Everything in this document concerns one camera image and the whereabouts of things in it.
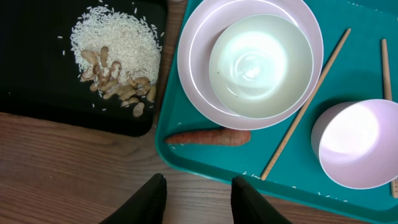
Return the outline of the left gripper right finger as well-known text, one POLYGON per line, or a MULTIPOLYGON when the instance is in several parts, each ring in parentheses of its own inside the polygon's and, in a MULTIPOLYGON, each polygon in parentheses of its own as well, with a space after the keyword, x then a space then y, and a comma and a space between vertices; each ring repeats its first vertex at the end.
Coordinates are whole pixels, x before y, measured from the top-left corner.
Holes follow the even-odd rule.
POLYGON ((241 176, 231 182, 231 210, 234 224, 292 224, 241 176))

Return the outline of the white bowl with food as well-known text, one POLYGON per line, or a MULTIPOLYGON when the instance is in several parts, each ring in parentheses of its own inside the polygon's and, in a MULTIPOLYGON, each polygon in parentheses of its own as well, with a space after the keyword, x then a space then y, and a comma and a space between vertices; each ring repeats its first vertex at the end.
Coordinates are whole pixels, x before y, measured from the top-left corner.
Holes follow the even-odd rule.
POLYGON ((313 52, 303 31, 273 14, 244 17, 215 42, 209 79, 220 102, 249 119, 285 120, 313 80, 313 52))

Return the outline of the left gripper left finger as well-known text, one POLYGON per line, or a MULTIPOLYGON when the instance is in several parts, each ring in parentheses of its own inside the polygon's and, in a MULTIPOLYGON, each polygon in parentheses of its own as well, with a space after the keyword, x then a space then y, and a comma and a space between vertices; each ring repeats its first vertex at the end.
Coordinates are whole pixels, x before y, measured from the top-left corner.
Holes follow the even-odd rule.
POLYGON ((154 174, 122 206, 100 224, 162 224, 167 201, 167 181, 154 174))

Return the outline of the rice and peanuts pile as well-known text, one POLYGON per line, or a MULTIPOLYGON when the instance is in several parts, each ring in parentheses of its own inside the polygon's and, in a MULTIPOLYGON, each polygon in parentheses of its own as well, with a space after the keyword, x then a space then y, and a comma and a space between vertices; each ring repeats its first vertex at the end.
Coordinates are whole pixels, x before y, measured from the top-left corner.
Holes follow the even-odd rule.
POLYGON ((71 51, 81 82, 104 100, 118 98, 140 118, 153 103, 161 61, 161 34, 146 16, 89 6, 72 27, 71 51))

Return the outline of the white upturned bowl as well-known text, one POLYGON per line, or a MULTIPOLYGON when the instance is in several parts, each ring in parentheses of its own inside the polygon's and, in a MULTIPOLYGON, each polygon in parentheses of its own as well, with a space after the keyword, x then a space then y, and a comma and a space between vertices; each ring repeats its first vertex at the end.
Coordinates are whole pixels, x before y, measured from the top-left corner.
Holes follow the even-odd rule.
POLYGON ((397 103, 371 99, 344 102, 315 122, 311 145, 324 173, 356 190, 397 178, 397 103))

